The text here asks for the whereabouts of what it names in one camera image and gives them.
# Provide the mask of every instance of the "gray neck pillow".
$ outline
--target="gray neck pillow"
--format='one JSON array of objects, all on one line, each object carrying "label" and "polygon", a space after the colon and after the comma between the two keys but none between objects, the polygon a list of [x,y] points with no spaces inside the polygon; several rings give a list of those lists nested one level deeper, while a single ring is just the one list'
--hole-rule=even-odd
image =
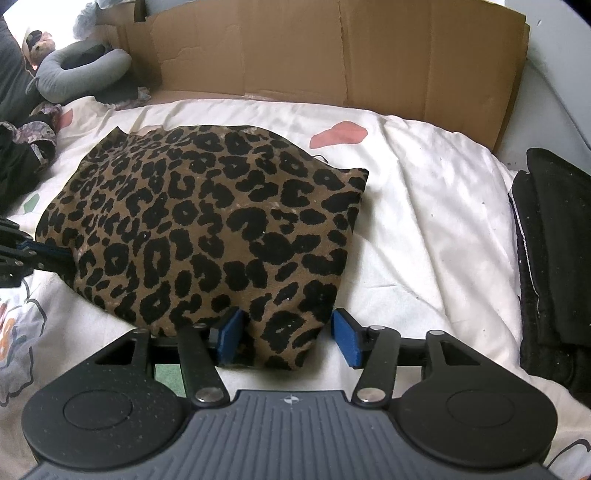
[{"label": "gray neck pillow", "polygon": [[51,103],[65,103],[89,92],[99,92],[119,80],[131,67],[125,50],[111,50],[88,65],[64,70],[61,66],[71,58],[100,45],[96,40],[83,40],[50,53],[41,62],[37,75],[27,91],[37,86],[39,93]]}]

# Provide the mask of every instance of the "green shape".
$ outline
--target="green shape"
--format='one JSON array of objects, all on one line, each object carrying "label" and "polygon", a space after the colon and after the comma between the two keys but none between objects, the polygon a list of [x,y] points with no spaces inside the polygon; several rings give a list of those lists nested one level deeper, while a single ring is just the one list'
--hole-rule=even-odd
[{"label": "green shape", "polygon": [[35,195],[33,195],[31,198],[29,198],[25,202],[25,205],[23,206],[25,209],[25,213],[31,213],[33,211],[33,209],[37,206],[38,202],[39,202],[39,194],[36,193]]},{"label": "green shape", "polygon": [[187,396],[184,390],[180,365],[156,365],[155,378],[158,382],[166,385],[170,390],[175,392],[178,397]]}]

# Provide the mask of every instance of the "ribbed gray surface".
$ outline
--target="ribbed gray surface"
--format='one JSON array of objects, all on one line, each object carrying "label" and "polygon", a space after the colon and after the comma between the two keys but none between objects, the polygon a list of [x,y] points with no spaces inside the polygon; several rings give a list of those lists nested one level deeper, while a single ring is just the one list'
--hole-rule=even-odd
[{"label": "ribbed gray surface", "polygon": [[544,468],[451,470],[406,445],[381,411],[341,392],[244,391],[195,414],[181,438],[147,462],[80,473],[43,464],[26,480],[550,480]]}]

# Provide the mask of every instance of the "metal screw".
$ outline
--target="metal screw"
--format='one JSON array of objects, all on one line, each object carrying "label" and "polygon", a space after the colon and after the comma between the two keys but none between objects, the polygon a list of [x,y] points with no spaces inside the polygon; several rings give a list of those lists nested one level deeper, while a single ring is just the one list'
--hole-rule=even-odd
[{"label": "metal screw", "polygon": [[218,387],[204,387],[195,393],[195,399],[203,403],[214,403],[223,400],[223,391]]},{"label": "metal screw", "polygon": [[386,398],[386,393],[379,388],[367,387],[357,392],[357,398],[363,403],[376,403]]}]

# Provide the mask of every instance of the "white bed sheet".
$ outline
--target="white bed sheet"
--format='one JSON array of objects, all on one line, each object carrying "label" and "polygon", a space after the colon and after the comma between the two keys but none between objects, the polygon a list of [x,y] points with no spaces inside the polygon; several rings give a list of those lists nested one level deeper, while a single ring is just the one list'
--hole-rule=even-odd
[{"label": "white bed sheet", "polygon": [[[332,166],[369,170],[336,306],[364,325],[387,325],[406,337],[423,338],[430,329],[450,332],[543,390],[559,414],[548,461],[578,439],[591,439],[590,411],[561,386],[529,377],[519,367],[519,278],[507,200],[514,173],[486,148],[422,122],[331,106],[184,100],[115,112],[85,98],[67,106],[65,118],[69,110],[73,120],[59,133],[57,160],[10,217],[22,229],[34,233],[80,160],[115,127],[138,132],[218,124],[273,130]],[[314,135],[335,125],[341,135],[360,141],[311,148],[318,147],[316,140],[310,143]],[[363,129],[367,136],[361,139]],[[0,316],[0,478],[7,480],[34,465],[20,431],[20,413],[30,396],[130,328],[75,295],[54,274],[35,272],[27,283],[0,291],[0,313],[7,303]],[[13,341],[19,335],[27,341]],[[327,332],[300,371],[220,374],[231,394],[262,388],[343,389],[349,395],[359,376]],[[418,368],[400,368],[395,395],[418,380]],[[587,457],[581,451],[552,468],[564,479],[578,480],[591,473]]]}]

